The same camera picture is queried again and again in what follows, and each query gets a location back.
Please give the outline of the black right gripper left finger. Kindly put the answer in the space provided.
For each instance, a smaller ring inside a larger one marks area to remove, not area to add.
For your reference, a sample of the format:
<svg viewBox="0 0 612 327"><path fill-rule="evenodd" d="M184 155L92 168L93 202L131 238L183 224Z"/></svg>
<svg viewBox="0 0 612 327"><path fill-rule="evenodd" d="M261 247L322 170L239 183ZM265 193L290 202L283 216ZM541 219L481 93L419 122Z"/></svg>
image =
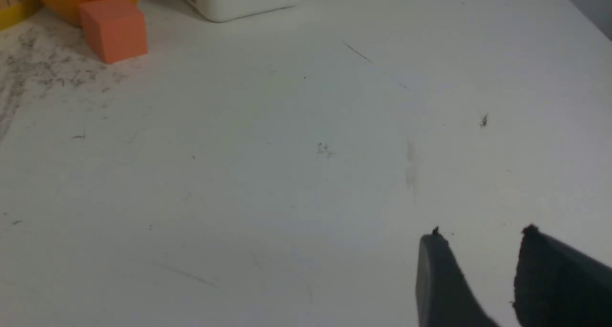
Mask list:
<svg viewBox="0 0 612 327"><path fill-rule="evenodd" d="M420 327L496 327L473 295L448 240L435 227L419 241L415 298Z"/></svg>

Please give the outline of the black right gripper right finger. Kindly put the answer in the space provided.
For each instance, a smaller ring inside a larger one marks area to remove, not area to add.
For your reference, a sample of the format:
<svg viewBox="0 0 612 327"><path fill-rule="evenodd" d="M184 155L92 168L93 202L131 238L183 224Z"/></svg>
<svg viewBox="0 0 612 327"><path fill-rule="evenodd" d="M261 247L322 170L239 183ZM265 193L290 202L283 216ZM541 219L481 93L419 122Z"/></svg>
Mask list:
<svg viewBox="0 0 612 327"><path fill-rule="evenodd" d="M529 225L523 229L512 306L523 327L609 327L612 270Z"/></svg>

